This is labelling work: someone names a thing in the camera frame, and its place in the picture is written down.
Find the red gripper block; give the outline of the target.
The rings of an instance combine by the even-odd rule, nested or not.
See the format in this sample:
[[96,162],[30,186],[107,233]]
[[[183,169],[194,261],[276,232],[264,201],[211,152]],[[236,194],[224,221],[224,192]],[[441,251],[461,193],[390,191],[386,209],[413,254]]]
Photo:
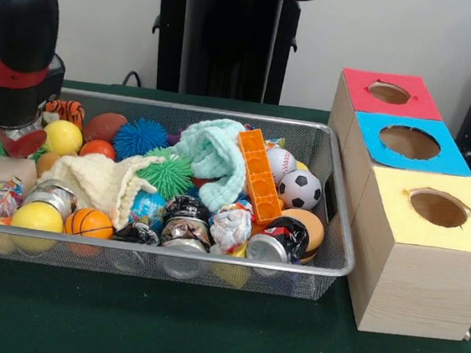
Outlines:
[[0,127],[0,142],[8,156],[26,158],[46,141],[45,130],[30,125],[21,128]]

